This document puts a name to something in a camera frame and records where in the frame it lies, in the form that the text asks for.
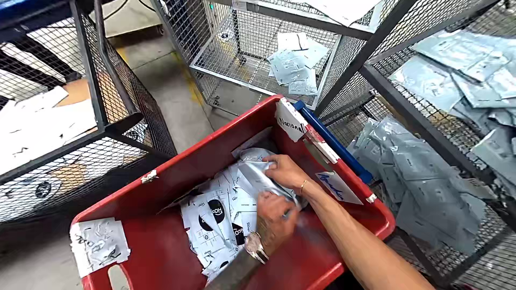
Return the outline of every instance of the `yellow floor line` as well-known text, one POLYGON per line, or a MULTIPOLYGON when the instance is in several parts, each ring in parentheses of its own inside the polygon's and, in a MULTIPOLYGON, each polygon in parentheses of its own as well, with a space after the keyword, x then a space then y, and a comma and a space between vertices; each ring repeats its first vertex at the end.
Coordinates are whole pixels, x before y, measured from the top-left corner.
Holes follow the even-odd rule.
POLYGON ((125 49, 123 47, 119 47, 116 49, 120 57, 127 63, 127 57, 125 55, 125 49))
POLYGON ((177 52, 171 52, 170 54, 174 57, 174 60, 178 62, 178 65, 181 69, 181 74, 185 78, 186 83, 188 85, 188 90, 190 91, 192 100, 201 106, 204 105, 204 98, 202 97, 202 94, 199 91, 199 88, 197 88, 197 85, 196 85, 195 81, 193 80, 194 78, 190 74, 190 71, 184 64, 183 60, 179 57, 177 52))

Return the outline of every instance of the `blue metal bar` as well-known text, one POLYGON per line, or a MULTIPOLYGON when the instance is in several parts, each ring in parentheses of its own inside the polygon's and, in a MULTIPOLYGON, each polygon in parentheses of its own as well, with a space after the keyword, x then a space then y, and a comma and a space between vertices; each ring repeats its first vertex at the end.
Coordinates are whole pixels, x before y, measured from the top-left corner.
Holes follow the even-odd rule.
POLYGON ((362 180, 363 183, 367 184, 373 179, 373 176, 367 171, 358 161, 349 153, 344 146, 333 136, 333 134, 326 129, 326 127, 319 121, 319 119, 307 109, 303 101, 298 101, 294 104, 294 108, 306 119, 326 143, 333 149, 337 155, 344 161, 344 163, 353 170, 353 172, 362 180))

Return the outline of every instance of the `wire mesh cage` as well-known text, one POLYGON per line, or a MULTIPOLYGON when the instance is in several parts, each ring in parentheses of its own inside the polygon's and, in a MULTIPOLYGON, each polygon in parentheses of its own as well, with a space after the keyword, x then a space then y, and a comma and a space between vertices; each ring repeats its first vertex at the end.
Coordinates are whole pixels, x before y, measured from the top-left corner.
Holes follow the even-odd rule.
POLYGON ((83 78, 88 85, 81 93, 89 95, 96 120, 95 128, 63 146, 2 172, 0 229, 81 210, 176 155, 149 92, 109 44, 103 59, 101 35, 89 12, 75 1, 62 2, 0 30, 3 100, 27 100, 83 78), (21 37, 8 37, 20 27, 21 37))
POLYGON ((381 12, 388 9, 384 2, 349 27, 307 4, 284 0, 243 3, 244 9, 235 9, 226 0, 156 0, 154 5, 210 105, 218 106, 213 93, 224 80, 263 95, 280 93, 303 100, 313 109, 319 96, 333 85, 327 85, 327 79, 335 81, 360 50, 350 43, 365 43, 377 28, 381 12), (269 76, 267 57, 278 50, 278 33, 306 33, 328 49, 315 66, 317 95, 288 94, 287 86, 269 76))
MULTIPOLYGON (((390 82, 388 77, 416 53, 410 46, 443 29, 465 29, 514 39, 514 4, 513 1, 416 1, 394 29, 381 37, 382 42, 363 60, 364 66, 348 71, 347 81, 337 89, 331 88, 336 93, 325 95, 330 100, 320 103, 320 119, 347 146, 367 118, 381 120, 387 114, 400 113, 401 119, 408 123, 405 125, 415 129, 449 163, 491 181, 487 165, 470 152, 483 138, 478 128, 438 110, 402 85, 390 82)), ((382 199, 381 183, 378 186, 380 190, 375 193, 382 199)), ((388 244, 436 286, 447 288, 457 283, 477 289, 512 289, 516 285, 514 231, 506 225, 507 220, 500 218, 504 215, 497 213, 499 205, 486 207, 472 255, 448 246, 430 250, 425 242, 401 230, 396 231, 388 244)))
MULTIPOLYGON (((324 121, 344 146, 360 133, 368 118, 380 121, 387 115, 396 114, 375 90, 362 98, 365 101, 350 104, 341 114, 324 121)), ((381 181, 373 182, 371 188, 380 200, 389 202, 381 181)), ((436 286, 447 288, 456 283, 477 289, 513 289, 516 285, 515 237, 514 231, 497 212, 486 207, 475 237, 475 252, 471 255, 446 245, 431 249, 426 242, 401 229, 396 229, 386 243, 436 286)))

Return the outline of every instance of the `concrete floor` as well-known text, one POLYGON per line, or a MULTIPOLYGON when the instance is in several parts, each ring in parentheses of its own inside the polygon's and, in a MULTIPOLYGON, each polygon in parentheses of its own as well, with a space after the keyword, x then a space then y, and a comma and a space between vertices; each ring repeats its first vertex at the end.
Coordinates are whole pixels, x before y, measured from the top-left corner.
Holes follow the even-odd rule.
MULTIPOLYGON (((204 104, 186 67, 166 38, 123 42, 117 42, 122 46, 117 50, 158 102, 178 152, 235 118, 204 104)), ((240 92, 240 96, 249 94, 250 99, 235 101, 233 89, 241 88, 223 84, 217 92, 221 102, 232 106, 233 111, 244 112, 260 99, 259 95, 240 92)), ((0 252, 0 288, 82 289, 69 246, 70 220, 71 217, 63 218, 57 224, 30 229, 26 234, 27 241, 32 241, 30 246, 19 246, 15 252, 0 252)))

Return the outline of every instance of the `red crate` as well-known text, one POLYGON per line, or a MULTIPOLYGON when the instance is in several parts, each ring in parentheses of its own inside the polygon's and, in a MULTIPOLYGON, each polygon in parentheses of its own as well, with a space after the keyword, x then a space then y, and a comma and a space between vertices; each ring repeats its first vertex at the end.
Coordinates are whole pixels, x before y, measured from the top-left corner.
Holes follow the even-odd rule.
MULTIPOLYGON (((315 173, 326 171, 300 139, 293 142, 275 119, 272 96, 210 134, 185 152, 156 168, 152 182, 133 181, 83 211, 73 223, 114 217, 121 220, 131 255, 120 264, 132 290, 202 289, 206 277, 190 251, 179 207, 160 209, 197 184, 213 178, 232 163, 231 151, 261 130, 273 126, 271 136, 278 150, 318 181, 315 173)), ((392 213, 376 199, 366 201, 371 190, 339 159, 333 170, 364 205, 341 203, 355 219, 381 239, 394 230, 392 213)), ((86 290, 109 290, 108 268, 82 279, 86 290)), ((334 243, 311 208, 303 210, 294 236, 250 280, 247 289, 323 289, 346 270, 334 243)))

